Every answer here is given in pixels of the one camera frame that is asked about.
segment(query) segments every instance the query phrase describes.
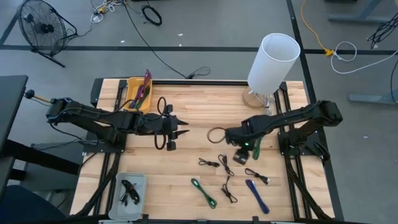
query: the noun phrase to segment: electric fan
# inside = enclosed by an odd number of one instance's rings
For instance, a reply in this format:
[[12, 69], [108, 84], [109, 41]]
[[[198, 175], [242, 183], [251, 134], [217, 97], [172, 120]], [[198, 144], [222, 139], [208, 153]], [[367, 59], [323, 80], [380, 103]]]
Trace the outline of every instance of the electric fan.
[[[32, 47], [31, 51], [65, 68], [53, 56], [67, 47], [68, 40], [77, 36], [76, 27], [42, 0], [25, 0], [18, 8], [18, 15], [19, 27]], [[74, 28], [73, 34], [67, 34], [64, 21]]]

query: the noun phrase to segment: green cable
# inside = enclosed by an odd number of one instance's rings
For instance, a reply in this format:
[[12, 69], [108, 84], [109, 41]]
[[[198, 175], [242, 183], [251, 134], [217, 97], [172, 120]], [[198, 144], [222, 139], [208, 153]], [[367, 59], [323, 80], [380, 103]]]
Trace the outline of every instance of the green cable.
[[253, 159], [257, 160], [260, 156], [260, 147], [261, 147], [261, 140], [263, 137], [256, 140], [254, 143], [254, 151], [253, 151]]
[[210, 208], [212, 208], [212, 209], [216, 208], [216, 206], [217, 206], [216, 200], [212, 199], [208, 194], [206, 194], [206, 192], [203, 190], [203, 188], [199, 184], [199, 181], [196, 180], [195, 178], [192, 178], [191, 183], [203, 193], [207, 202], [209, 203]]

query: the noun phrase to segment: wooden table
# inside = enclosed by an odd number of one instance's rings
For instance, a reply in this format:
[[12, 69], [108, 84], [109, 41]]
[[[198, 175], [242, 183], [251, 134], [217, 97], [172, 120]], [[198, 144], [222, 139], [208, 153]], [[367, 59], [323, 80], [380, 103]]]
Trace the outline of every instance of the wooden table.
[[[113, 110], [118, 83], [118, 79], [104, 79], [98, 108]], [[308, 104], [302, 82], [287, 82], [287, 86], [292, 110]], [[276, 137], [278, 129], [264, 137], [259, 159], [255, 161], [250, 158], [245, 166], [232, 160], [237, 147], [227, 145], [224, 141], [212, 144], [206, 138], [210, 128], [240, 126], [242, 120], [264, 113], [263, 109], [254, 110], [244, 105], [242, 92], [245, 88], [226, 85], [154, 85], [151, 111], [157, 113], [157, 100], [164, 96], [168, 104], [173, 104], [173, 114], [189, 123], [188, 126], [180, 126], [180, 129], [190, 131], [178, 137], [175, 141], [177, 150], [171, 152], [157, 150], [153, 136], [130, 134], [127, 137], [119, 172], [139, 172], [147, 176], [144, 213], [149, 214], [150, 219], [252, 220], [253, 216], [258, 216], [260, 220], [294, 220], [284, 157], [279, 152]], [[215, 132], [211, 138], [219, 139], [221, 135], [221, 132]], [[219, 154], [227, 155], [228, 165], [235, 173], [235, 177], [229, 180], [228, 188], [238, 203], [231, 204], [220, 190], [227, 178], [222, 166], [198, 165], [199, 157], [218, 162]], [[81, 169], [71, 214], [78, 212], [96, 190], [103, 156], [97, 154]], [[302, 156], [302, 164], [308, 191], [325, 213], [334, 217], [321, 160], [316, 156]], [[246, 167], [271, 178], [270, 184], [265, 185], [259, 179], [246, 175]], [[205, 191], [218, 202], [215, 209], [211, 209], [199, 190], [194, 188], [191, 178], [198, 179]], [[244, 182], [246, 179], [256, 182], [257, 191], [270, 208], [270, 214], [261, 212]], [[105, 210], [107, 191], [103, 194], [100, 213]], [[297, 188], [296, 192], [300, 216], [304, 217], [302, 198]]]

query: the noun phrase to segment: yellow bin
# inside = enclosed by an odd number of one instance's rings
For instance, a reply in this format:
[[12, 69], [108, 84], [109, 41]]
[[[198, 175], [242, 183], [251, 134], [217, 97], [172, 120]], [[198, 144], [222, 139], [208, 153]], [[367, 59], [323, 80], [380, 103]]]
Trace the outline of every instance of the yellow bin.
[[[127, 96], [126, 96], [126, 101], [127, 100], [133, 100], [136, 95], [139, 86], [144, 84], [144, 77], [132, 77], [127, 80]], [[147, 86], [149, 86], [149, 95], [145, 98], [144, 102], [141, 104], [141, 107], [139, 108], [140, 112], [143, 112], [144, 114], [148, 113], [150, 111], [150, 103], [152, 102], [152, 79], [148, 81]], [[127, 111], [137, 111], [137, 109], [130, 109], [130, 103], [124, 105], [124, 109]]]

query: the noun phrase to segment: concrete floor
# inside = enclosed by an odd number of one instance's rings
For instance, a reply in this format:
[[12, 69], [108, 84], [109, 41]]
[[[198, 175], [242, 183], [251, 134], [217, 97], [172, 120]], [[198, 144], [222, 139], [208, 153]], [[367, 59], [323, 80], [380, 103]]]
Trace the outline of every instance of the concrete floor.
[[[90, 0], [48, 0], [59, 13], [77, 26], [79, 34], [90, 28]], [[300, 18], [302, 0], [293, 0], [295, 14], [305, 49], [320, 49], [314, 35]], [[12, 19], [20, 1], [0, 2], [0, 34]], [[131, 7], [139, 10], [142, 2]], [[359, 50], [369, 50], [366, 38], [375, 25], [333, 23], [328, 13], [355, 13], [366, 1], [355, 4], [308, 0], [307, 22], [319, 33], [328, 48], [341, 41], [354, 43]], [[143, 24], [144, 18], [131, 12], [133, 19], [152, 46], [177, 47], [258, 47], [270, 33], [294, 36], [285, 1], [278, 0], [163, 0], [151, 1], [163, 17], [164, 24], [155, 27]], [[383, 1], [375, 16], [392, 17], [397, 11], [393, 0]], [[398, 32], [379, 43], [375, 50], [396, 50]], [[18, 24], [7, 38], [6, 45], [27, 45]], [[104, 21], [93, 26], [92, 32], [71, 42], [74, 46], [144, 46], [122, 6], [105, 15]], [[245, 80], [255, 52], [159, 52], [158, 55], [182, 73], [202, 66], [211, 67], [207, 79]], [[339, 75], [324, 55], [307, 54], [315, 93], [318, 99], [337, 103], [344, 121], [335, 128], [326, 128], [336, 184], [345, 220], [364, 223], [395, 223], [398, 219], [398, 140], [397, 106], [350, 103], [348, 94], [383, 94], [389, 92], [389, 75], [397, 57], [351, 75]], [[351, 63], [336, 62], [339, 70], [351, 70], [386, 56], [360, 55]], [[0, 50], [0, 75], [29, 76], [28, 89], [40, 96], [69, 96], [89, 103], [93, 80], [98, 77], [143, 75], [150, 69], [155, 78], [180, 78], [162, 65], [151, 52], [138, 51], [64, 51], [55, 58], [58, 65], [24, 50]], [[295, 65], [286, 80], [303, 80], [301, 62]], [[65, 142], [72, 138], [54, 132], [46, 123], [46, 108], [23, 100], [9, 138], [23, 144]], [[83, 136], [85, 132], [72, 125], [62, 130]]]

